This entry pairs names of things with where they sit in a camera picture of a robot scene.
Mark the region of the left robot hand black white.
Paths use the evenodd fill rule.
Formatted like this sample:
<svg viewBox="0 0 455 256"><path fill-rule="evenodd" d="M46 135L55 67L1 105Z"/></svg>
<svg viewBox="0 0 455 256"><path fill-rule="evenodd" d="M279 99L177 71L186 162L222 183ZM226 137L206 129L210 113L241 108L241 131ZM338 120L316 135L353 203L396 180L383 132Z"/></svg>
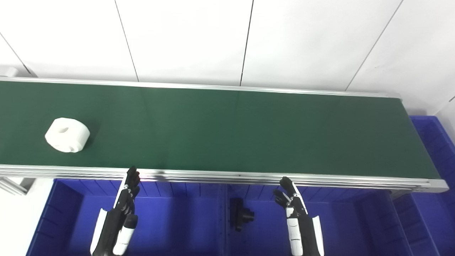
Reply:
<svg viewBox="0 0 455 256"><path fill-rule="evenodd" d="M100 209L90 245L92 256L124 256L138 225L135 198L141 180L135 166L129 168L120 184L112 209Z"/></svg>

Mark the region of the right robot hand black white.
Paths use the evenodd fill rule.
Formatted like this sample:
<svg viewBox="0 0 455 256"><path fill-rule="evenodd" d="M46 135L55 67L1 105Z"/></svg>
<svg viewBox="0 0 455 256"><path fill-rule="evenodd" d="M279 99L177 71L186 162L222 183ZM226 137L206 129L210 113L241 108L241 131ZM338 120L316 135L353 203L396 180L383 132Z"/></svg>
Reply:
<svg viewBox="0 0 455 256"><path fill-rule="evenodd" d="M273 195L286 213L291 255L325 255L320 217L308 214L303 197L290 178L284 176L279 184L285 191L276 188Z"/></svg>

